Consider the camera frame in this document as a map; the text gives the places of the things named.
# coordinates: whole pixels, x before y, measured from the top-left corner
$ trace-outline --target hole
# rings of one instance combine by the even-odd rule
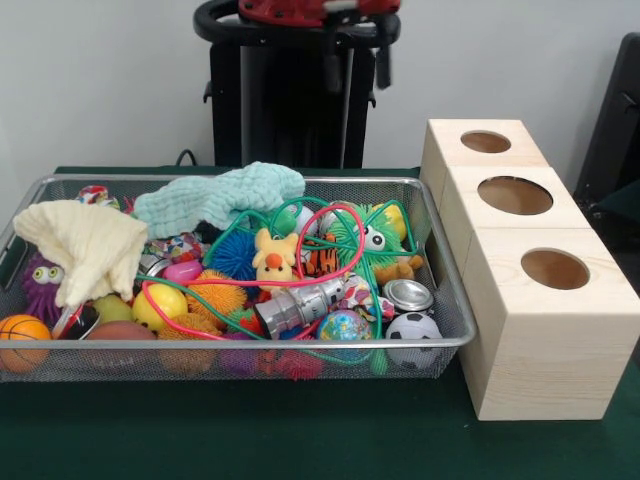
[[[467,148],[480,153],[502,153],[511,148],[507,137],[494,132],[467,132],[460,140]]]
[[[573,255],[559,250],[532,250],[522,268],[533,280],[557,290],[575,290],[589,282],[589,269]]]
[[[537,183],[518,177],[488,178],[478,195],[493,208],[516,215],[539,215],[553,206],[553,197]]]

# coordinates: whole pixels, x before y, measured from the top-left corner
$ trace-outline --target wire mesh basket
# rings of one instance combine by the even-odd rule
[[[103,185],[119,200],[153,192],[175,177],[55,175],[29,190],[30,204],[73,199],[87,185]],[[27,373],[0,370],[0,381],[218,380],[269,378],[437,378],[458,347],[475,335],[475,320],[455,267],[435,203],[427,187],[411,178],[308,177],[306,195],[331,201],[405,207],[411,231],[425,256],[416,280],[433,292],[430,316],[442,339],[336,341],[84,341],[0,340],[2,354],[46,359]],[[26,298],[16,281],[34,247],[9,225],[0,237],[0,318],[21,313]],[[348,359],[332,362],[327,358]]]

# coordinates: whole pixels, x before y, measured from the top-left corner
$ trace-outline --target pine wood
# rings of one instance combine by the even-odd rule
[[[525,259],[533,276],[586,285],[533,280],[522,259],[538,249],[552,253]],[[479,332],[461,361],[480,420],[602,418],[640,334],[640,300],[595,232],[478,228],[463,280]]]
[[[440,217],[460,273],[477,228],[590,228],[551,167],[449,167]]]
[[[510,146],[500,150],[500,141],[486,142],[482,135],[463,143],[463,136],[489,132],[506,138]],[[440,208],[446,173],[453,166],[548,166],[544,156],[520,120],[429,120],[422,157],[421,180],[429,186]]]

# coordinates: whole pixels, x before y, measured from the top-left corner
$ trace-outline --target black cable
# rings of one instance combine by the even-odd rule
[[[193,152],[191,150],[186,148],[182,152],[180,152],[180,155],[178,155],[178,160],[176,160],[176,167],[179,167],[180,165],[182,165],[182,159],[187,155],[191,159],[191,164],[194,167],[198,166],[198,162],[196,161],[196,156],[193,154]]]

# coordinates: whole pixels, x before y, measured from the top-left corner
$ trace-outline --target light green towel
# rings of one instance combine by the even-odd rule
[[[138,197],[134,215],[149,226],[150,239],[191,232],[201,221],[225,230],[241,211],[271,212],[285,200],[302,196],[304,189],[298,172],[255,162],[217,177],[174,180]]]

